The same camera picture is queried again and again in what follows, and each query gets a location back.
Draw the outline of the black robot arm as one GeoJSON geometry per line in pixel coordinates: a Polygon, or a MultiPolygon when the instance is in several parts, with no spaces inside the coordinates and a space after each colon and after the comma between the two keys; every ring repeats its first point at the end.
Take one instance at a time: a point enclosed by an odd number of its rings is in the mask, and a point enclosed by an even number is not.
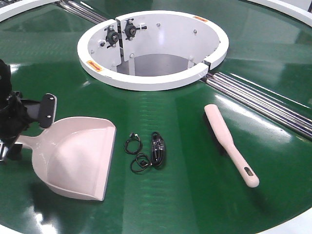
{"type": "Polygon", "coordinates": [[[21,133],[37,122],[43,129],[55,121],[57,97],[45,94],[40,101],[25,99],[20,91],[13,91],[11,68],[0,61],[0,161],[16,158],[21,151],[17,140],[21,133]]]}

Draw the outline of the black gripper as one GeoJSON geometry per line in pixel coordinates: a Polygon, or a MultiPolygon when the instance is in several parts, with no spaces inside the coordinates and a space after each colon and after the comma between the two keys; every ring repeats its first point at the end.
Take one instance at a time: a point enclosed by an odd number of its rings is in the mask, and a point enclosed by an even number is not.
{"type": "Polygon", "coordinates": [[[21,160],[21,143],[14,143],[22,131],[38,120],[43,129],[55,121],[57,97],[47,93],[41,102],[22,98],[20,91],[12,91],[0,101],[0,161],[21,160]]]}

